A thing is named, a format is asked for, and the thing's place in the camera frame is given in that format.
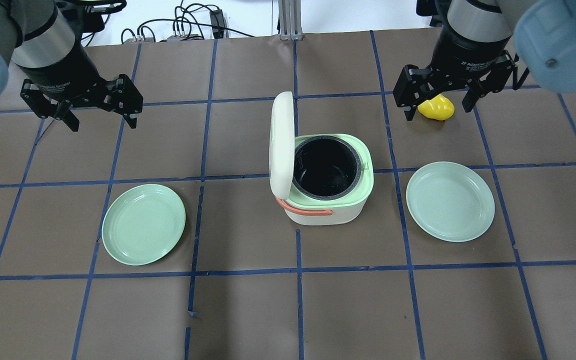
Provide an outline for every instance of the yellow toy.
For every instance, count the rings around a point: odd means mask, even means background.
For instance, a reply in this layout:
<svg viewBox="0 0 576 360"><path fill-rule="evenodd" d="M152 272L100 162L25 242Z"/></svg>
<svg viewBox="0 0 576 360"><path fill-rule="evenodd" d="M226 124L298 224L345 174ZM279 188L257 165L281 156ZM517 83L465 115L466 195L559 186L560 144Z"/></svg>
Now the yellow toy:
<svg viewBox="0 0 576 360"><path fill-rule="evenodd" d="M453 116L455 105L446 96L439 94L430 100L423 101L418 110L428 119L444 121Z"/></svg>

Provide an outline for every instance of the yellow object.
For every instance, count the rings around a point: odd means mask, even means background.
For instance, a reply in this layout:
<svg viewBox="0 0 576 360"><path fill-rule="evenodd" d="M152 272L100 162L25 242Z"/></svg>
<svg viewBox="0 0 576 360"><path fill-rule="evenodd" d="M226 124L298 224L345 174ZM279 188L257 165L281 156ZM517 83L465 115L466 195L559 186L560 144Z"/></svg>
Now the yellow object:
<svg viewBox="0 0 576 360"><path fill-rule="evenodd" d="M428 119L444 121L455 113L455 105L446 96L439 94L431 100L426 100L418 107L421 115Z"/></svg>

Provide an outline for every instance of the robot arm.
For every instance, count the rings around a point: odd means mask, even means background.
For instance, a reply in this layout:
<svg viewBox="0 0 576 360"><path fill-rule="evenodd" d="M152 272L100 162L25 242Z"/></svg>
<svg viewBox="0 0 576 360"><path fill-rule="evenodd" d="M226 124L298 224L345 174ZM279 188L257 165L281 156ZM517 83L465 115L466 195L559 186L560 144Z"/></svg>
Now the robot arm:
<svg viewBox="0 0 576 360"><path fill-rule="evenodd" d="M125 1L71 3L122 3L119 10L126 5ZM0 95L12 60L29 78L20 96L37 116L53 117L77 132L80 122L71 107L98 107L121 114L135 128L144 98L128 75L114 80L99 75L80 44L81 26L71 27L53 0L0 0Z"/></svg>
<svg viewBox="0 0 576 360"><path fill-rule="evenodd" d="M576 92L576 0L418 0L417 12L437 14L443 28L426 68L407 64L393 95L411 121L418 105L444 91L468 87L461 104L500 92L521 57L535 80L554 92ZM505 50L514 34L519 55Z"/></svg>

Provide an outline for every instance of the power adapter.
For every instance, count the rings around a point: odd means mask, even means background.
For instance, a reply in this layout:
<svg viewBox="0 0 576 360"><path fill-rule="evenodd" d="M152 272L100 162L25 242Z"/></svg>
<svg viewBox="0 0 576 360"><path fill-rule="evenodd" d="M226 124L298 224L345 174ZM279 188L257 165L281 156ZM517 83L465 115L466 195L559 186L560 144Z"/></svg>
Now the power adapter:
<svg viewBox="0 0 576 360"><path fill-rule="evenodd" d="M210 24L212 28L212 36L215 39L223 39L224 36L227 37L226 30L226 19L224 19L224 12L221 9L210 10Z"/></svg>

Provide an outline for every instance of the oval plate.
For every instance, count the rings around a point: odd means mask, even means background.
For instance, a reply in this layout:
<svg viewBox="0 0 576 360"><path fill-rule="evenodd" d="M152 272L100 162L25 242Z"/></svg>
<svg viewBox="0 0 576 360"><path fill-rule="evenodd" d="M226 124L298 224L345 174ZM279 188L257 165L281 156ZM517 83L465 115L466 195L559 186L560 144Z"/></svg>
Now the oval plate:
<svg viewBox="0 0 576 360"><path fill-rule="evenodd" d="M101 238L113 259L126 265L155 262L178 243L186 208L169 187L145 184L122 193L103 217Z"/></svg>
<svg viewBox="0 0 576 360"><path fill-rule="evenodd" d="M495 217L490 187L475 171L455 162L432 162L407 185L407 208L428 234L447 242L467 242L488 230Z"/></svg>

